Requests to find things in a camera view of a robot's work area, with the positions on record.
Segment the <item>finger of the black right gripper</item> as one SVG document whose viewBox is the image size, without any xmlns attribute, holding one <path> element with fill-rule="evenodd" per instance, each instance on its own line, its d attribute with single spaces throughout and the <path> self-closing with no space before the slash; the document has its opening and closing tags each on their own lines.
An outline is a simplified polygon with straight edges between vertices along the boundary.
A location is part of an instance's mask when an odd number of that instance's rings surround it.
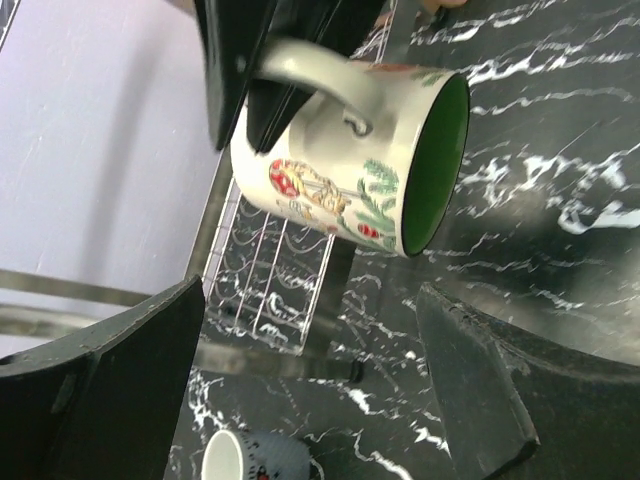
<svg viewBox="0 0 640 480">
<path fill-rule="evenodd" d="M 289 0 L 276 4 L 273 36 L 309 41 L 350 57 L 364 42 L 384 0 Z M 315 90 L 289 81 L 255 79 L 248 96 L 247 139 L 269 152 Z"/>
<path fill-rule="evenodd" d="M 204 47 L 209 136 L 217 150 L 231 142 L 241 110 L 258 78 L 276 1 L 197 1 Z"/>
</svg>

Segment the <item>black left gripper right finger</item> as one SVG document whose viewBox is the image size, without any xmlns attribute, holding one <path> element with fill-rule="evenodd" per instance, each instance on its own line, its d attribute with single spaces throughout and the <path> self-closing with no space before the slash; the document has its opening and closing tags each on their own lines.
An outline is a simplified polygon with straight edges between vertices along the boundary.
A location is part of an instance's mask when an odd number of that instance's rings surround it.
<svg viewBox="0 0 640 480">
<path fill-rule="evenodd" d="M 639 369 L 425 283 L 417 327 L 460 479 L 636 479 Z"/>
</svg>

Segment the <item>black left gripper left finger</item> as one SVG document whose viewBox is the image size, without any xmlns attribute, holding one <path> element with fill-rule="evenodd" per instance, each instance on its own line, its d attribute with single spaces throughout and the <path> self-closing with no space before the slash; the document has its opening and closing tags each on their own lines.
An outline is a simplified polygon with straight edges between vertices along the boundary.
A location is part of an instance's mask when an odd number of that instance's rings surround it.
<svg viewBox="0 0 640 480">
<path fill-rule="evenodd" d="M 2 358 L 2 478 L 163 478 L 204 310 L 194 276 Z"/>
</svg>

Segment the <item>white cat-pattern mug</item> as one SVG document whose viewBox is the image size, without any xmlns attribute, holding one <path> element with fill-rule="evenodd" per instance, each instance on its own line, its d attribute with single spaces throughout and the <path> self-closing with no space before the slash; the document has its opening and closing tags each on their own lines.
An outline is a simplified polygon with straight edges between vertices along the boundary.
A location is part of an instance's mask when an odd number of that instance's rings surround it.
<svg viewBox="0 0 640 480">
<path fill-rule="evenodd" d="M 249 143 L 242 112 L 234 179 L 253 206 L 406 258 L 421 254 L 449 205 L 470 121 L 466 77 L 351 61 L 318 45 L 270 41 L 259 73 L 312 90 L 273 148 Z"/>
</svg>

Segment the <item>grey patterned small cup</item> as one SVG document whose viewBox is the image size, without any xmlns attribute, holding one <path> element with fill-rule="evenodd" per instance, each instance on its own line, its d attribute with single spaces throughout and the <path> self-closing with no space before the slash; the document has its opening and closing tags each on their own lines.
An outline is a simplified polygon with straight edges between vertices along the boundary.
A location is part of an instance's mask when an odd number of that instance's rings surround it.
<svg viewBox="0 0 640 480">
<path fill-rule="evenodd" d="M 201 465 L 205 480 L 307 480 L 311 455 L 305 443 L 285 435 L 219 430 Z"/>
</svg>

